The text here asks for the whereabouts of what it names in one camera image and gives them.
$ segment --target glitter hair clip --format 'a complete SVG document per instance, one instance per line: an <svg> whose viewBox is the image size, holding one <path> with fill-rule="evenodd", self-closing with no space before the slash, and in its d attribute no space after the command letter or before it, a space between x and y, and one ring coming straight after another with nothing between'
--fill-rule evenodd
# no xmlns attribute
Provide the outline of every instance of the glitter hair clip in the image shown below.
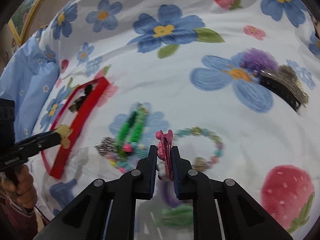
<svg viewBox="0 0 320 240"><path fill-rule="evenodd" d="M170 151L172 147L173 132L168 130L168 133L163 133L161 130L156 132L156 138L160 140L158 144L158 158L164 163L157 165L159 171L159 179L164 181L173 180L172 177L172 165L170 158Z"/></svg>
<svg viewBox="0 0 320 240"><path fill-rule="evenodd" d="M290 66L282 65L279 71L261 70L260 85L281 97L296 112L300 105L307 106L309 96L303 91L299 78Z"/></svg>
<svg viewBox="0 0 320 240"><path fill-rule="evenodd" d="M80 96L78 99L76 99L68 108L71 112L76 112L80 109L82 106L83 102L87 98L87 96L91 93L92 91L92 85L89 84L84 88L84 96Z"/></svg>

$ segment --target gold frame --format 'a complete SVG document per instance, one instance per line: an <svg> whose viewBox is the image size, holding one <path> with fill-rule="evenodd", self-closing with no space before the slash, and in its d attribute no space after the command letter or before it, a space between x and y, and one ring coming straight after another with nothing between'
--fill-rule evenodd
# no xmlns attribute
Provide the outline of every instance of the gold frame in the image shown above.
<svg viewBox="0 0 320 240"><path fill-rule="evenodd" d="M26 23L23 25L20 37L16 31L16 28L15 28L12 20L10 19L9 27L10 27L10 30L13 34L14 39L16 40L16 42L19 46L21 46L23 43L25 43L27 41L27 39L29 38L28 31L29 31L30 25L32 24L32 21L35 18L36 13L38 12L42 2L43 2L43 0L36 0L34 5L32 6L32 9L28 14L28 19L26 20Z"/></svg>

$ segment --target picture frame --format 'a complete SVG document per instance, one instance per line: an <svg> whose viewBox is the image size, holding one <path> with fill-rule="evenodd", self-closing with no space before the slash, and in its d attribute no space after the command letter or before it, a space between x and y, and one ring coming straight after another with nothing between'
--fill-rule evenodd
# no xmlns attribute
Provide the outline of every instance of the picture frame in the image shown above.
<svg viewBox="0 0 320 240"><path fill-rule="evenodd" d="M18 46L31 36L29 28L44 0L24 0L11 17L8 25Z"/></svg>

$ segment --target silver glitter hair clip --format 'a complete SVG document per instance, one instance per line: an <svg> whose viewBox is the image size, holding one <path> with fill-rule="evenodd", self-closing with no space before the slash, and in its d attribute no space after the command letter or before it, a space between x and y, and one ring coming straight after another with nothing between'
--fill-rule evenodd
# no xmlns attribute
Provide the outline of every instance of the silver glitter hair clip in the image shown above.
<svg viewBox="0 0 320 240"><path fill-rule="evenodd" d="M104 137L101 144L96 144L95 148L101 156L108 156L114 152L116 141L111 137Z"/></svg>
<svg viewBox="0 0 320 240"><path fill-rule="evenodd" d="M282 65L279 71L261 70L260 85L281 97L296 112L301 105L307 106L309 96L303 91L299 78L290 66Z"/></svg>

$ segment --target red hair clip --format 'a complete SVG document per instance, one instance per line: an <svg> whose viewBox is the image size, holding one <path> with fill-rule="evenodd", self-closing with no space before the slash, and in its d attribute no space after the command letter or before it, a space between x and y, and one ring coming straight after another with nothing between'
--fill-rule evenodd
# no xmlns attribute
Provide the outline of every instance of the red hair clip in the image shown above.
<svg viewBox="0 0 320 240"><path fill-rule="evenodd" d="M161 130L156 132L156 138L160 140L158 144L158 158L164 163L157 165L159 171L158 178L164 181L173 180L172 178L172 165L170 158L170 151L172 147L173 133L168 130L168 133L163 133Z"/></svg>

